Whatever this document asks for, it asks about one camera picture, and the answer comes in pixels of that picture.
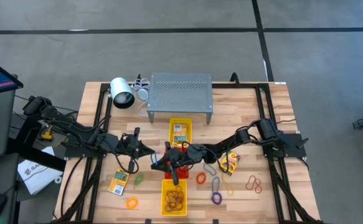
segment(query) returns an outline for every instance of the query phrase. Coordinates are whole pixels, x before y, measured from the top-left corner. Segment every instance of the yellow tool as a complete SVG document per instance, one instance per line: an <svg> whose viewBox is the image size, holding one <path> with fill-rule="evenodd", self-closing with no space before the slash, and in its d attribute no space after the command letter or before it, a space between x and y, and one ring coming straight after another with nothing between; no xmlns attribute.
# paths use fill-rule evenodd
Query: yellow tool
<svg viewBox="0 0 363 224"><path fill-rule="evenodd" d="M108 191L121 196L129 180L129 176L123 169L117 168L109 184Z"/></svg>
<svg viewBox="0 0 363 224"><path fill-rule="evenodd" d="M40 137L43 139L43 140L46 140L46 141L52 141L54 139L53 135L52 135L52 131L51 131L51 128L52 126L50 126L50 128L44 133L44 134L41 134Z"/></svg>

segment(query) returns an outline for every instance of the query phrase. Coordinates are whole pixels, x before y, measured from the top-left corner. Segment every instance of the wooden table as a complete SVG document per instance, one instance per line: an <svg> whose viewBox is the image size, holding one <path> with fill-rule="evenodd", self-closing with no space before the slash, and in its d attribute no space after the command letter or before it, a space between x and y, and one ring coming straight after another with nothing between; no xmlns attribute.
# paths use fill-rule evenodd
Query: wooden table
<svg viewBox="0 0 363 224"><path fill-rule="evenodd" d="M79 123L92 126L97 108L100 85L100 82L86 83L77 119ZM270 83L270 91L276 120L294 119L295 116L287 86L285 84ZM268 118L269 114L264 93L262 93L262 98L265 105L266 117ZM157 113L154 123L150 123L148 118L142 118L137 115L136 110L140 103L140 101L137 101L132 108L126 110L119 110L112 105L112 117L110 118L108 129L110 133L121 136L122 133L132 133L135 127L140 127L139 139L148 147L156 150L158 152L158 158L163 156L164 142L168 141L170 118L192 118L192 142L211 144L218 143L231 136L238 127L249 124L254 119L260 119L255 90L249 88L214 88L214 112L209 125L206 124L204 114L194 113ZM102 113L104 114L106 102L103 105ZM286 133L295 133L297 126L292 121L280 123L278 129ZM250 133L259 136L255 128L252 128ZM228 195L224 183L221 183L220 193L223 196L223 201L221 205L214 205L210 199L213 177L208 174L206 183L198 185L195 180L196 175L204 170L203 163L196 164L190 170L189 179L187 180L188 215L186 217L161 216L161 182L164 178L164 173L150 169L151 160L149 156L142 157L138 160L140 166L139 172L144 174L144 181L140 185L133 186L136 174L131 175L122 197L109 193L107 188L118 164L114 155L107 155L103 160L101 170L94 222L143 223L145 219L150 218L153 223L212 223L213 219L219 219L220 223L278 223L268 162L263 156L262 148L249 144L237 147L233 151L241 155L241 160L233 176L224 176L225 181L234 191L233 195ZM121 156L120 159L127 166L129 158ZM55 214L58 217L60 216L60 202L64 185L76 161L77 158L67 161L57 206L55 208ZM71 205L80 191L85 161L86 159L83 159L79 163L71 178L65 196L65 209ZM306 211L312 217L319 219L319 213L306 166L294 158L285 159L285 162L291 191ZM261 179L263 191L260 194L256 194L254 190L247 190L245 188L245 184L251 175L255 175ZM139 200L139 205L134 210L128 210L125 207L125 199L129 197L136 197ZM283 201L285 218L288 219L288 209L283 193L281 193L281 199ZM83 219L87 218L89 200L90 195L87 195L83 210Z"/></svg>

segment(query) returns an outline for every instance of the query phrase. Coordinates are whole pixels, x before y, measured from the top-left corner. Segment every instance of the red rubber band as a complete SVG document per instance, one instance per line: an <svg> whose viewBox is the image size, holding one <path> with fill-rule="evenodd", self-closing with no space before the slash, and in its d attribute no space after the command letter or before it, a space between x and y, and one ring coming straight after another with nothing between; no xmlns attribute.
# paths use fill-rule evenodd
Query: red rubber band
<svg viewBox="0 0 363 224"><path fill-rule="evenodd" d="M203 179L203 181L199 181L199 177L202 175L204 176L204 179ZM204 172L200 172L200 173L198 173L198 175L196 175L196 182L198 184L203 184L205 181L206 181L206 174Z"/></svg>

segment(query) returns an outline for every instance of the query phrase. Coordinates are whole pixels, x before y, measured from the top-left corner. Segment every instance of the yellow plastic container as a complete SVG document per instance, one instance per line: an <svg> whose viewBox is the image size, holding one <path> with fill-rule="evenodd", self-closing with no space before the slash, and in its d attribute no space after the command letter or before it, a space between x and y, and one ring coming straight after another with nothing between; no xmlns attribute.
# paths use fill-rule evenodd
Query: yellow plastic container
<svg viewBox="0 0 363 224"><path fill-rule="evenodd" d="M182 206L179 208L180 211L167 209L166 205L169 204L169 200L173 200L173 198L169 198L167 196L167 192L173 190L177 192L182 192L184 194L184 200L182 201ZM162 199L161 199L161 214L163 216L172 216L172 217L181 217L187 215L187 180L179 180L179 185L174 186L173 180L162 180Z"/></svg>
<svg viewBox="0 0 363 224"><path fill-rule="evenodd" d="M181 143L174 142L174 125L181 124L187 126L186 138L187 142L192 143L192 119L190 118L171 118L169 125L169 142L172 147L181 147Z"/></svg>

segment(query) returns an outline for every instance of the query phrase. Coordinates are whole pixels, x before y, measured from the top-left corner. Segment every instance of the concrete floor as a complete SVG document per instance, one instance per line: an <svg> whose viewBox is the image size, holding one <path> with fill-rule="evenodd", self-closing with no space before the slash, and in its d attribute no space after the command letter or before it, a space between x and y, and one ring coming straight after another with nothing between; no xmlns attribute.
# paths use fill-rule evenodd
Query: concrete floor
<svg viewBox="0 0 363 224"><path fill-rule="evenodd" d="M264 28L363 27L363 0L259 0ZM249 0L0 0L0 30L255 27ZM287 82L306 145L321 219L363 223L363 32L266 33L273 76ZM141 73L237 72L265 81L258 35L0 35L0 66L19 75L20 96L77 109L87 81ZM14 110L24 102L16 99ZM47 222L58 190L22 202L20 223Z"/></svg>

